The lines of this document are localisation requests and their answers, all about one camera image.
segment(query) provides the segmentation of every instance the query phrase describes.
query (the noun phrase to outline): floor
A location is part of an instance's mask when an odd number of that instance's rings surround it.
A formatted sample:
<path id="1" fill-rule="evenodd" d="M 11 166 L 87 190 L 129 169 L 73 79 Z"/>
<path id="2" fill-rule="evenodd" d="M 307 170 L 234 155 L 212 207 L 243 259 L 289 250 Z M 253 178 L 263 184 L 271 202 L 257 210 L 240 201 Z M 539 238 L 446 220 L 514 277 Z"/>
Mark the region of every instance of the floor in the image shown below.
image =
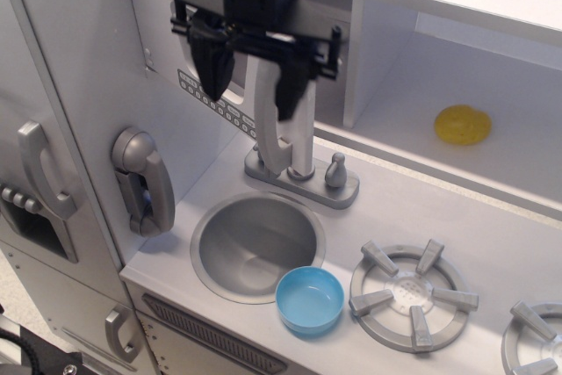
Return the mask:
<path id="1" fill-rule="evenodd" d="M 76 351 L 71 345 L 51 333 L 2 253 L 0 253 L 0 304 L 7 318 L 63 351 Z"/>

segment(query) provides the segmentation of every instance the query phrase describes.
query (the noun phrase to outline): vent grille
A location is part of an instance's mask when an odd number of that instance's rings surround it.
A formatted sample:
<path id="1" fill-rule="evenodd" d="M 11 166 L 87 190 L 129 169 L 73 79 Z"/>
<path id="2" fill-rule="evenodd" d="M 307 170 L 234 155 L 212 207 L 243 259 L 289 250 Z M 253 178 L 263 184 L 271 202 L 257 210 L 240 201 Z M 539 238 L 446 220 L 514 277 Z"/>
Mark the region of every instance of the vent grille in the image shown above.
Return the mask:
<path id="1" fill-rule="evenodd" d="M 148 294 L 142 300 L 163 321 L 179 329 L 192 339 L 204 344 L 249 369 L 263 375 L 275 375 L 287 369 L 286 364 L 201 320 L 175 309 Z"/>

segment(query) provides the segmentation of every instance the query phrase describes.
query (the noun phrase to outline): sink basin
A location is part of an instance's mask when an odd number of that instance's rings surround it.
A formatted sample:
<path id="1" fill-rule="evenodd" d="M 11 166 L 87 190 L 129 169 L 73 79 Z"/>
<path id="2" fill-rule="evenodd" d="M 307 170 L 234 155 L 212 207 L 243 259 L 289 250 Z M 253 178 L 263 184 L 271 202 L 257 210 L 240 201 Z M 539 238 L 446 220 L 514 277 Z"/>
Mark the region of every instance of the sink basin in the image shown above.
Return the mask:
<path id="1" fill-rule="evenodd" d="M 240 303 L 275 301 L 290 270 L 320 266 L 326 243 L 318 218 L 294 199 L 251 192 L 227 199 L 198 223 L 191 262 L 199 279 Z"/>

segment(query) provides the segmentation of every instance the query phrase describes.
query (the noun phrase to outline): gray burner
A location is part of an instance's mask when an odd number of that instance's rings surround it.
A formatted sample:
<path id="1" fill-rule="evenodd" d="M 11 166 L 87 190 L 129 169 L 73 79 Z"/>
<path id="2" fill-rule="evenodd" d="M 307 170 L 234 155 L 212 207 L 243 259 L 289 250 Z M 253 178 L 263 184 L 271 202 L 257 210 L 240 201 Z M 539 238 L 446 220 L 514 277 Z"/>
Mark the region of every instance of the gray burner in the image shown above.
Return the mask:
<path id="1" fill-rule="evenodd" d="M 513 320 L 501 342 L 501 360 L 507 375 L 551 375 L 562 363 L 562 303 L 511 308 Z"/>
<path id="2" fill-rule="evenodd" d="M 371 337 L 395 350 L 421 353 L 442 349 L 460 335 L 468 313 L 478 309 L 479 297 L 468 292 L 455 267 L 441 257 L 443 248 L 441 243 L 433 240 L 425 249 L 402 245 L 381 249 L 374 242 L 361 248 L 364 258 L 353 272 L 349 306 Z M 419 262 L 412 271 L 400 270 L 393 260 L 401 258 Z M 377 266 L 388 279 L 382 290 L 365 293 L 365 278 Z M 432 269 L 444 277 L 450 288 L 432 285 L 426 277 Z M 426 314 L 438 303 L 452 305 L 455 310 L 448 325 L 431 333 Z M 395 332 L 378 320 L 383 305 L 389 306 L 399 317 L 409 318 L 411 335 Z"/>

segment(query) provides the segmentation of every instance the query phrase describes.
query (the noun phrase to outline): black cable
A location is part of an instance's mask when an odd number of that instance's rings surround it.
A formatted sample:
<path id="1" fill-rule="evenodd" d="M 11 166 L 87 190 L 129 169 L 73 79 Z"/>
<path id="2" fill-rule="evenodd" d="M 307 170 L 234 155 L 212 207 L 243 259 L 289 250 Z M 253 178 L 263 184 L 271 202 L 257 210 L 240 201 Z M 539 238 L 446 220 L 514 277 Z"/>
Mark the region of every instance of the black cable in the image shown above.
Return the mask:
<path id="1" fill-rule="evenodd" d="M 29 362 L 32 366 L 32 375 L 41 375 L 39 358 L 37 357 L 37 353 L 35 353 L 32 345 L 27 340 L 2 328 L 0 328 L 0 338 L 17 344 L 29 358 Z"/>

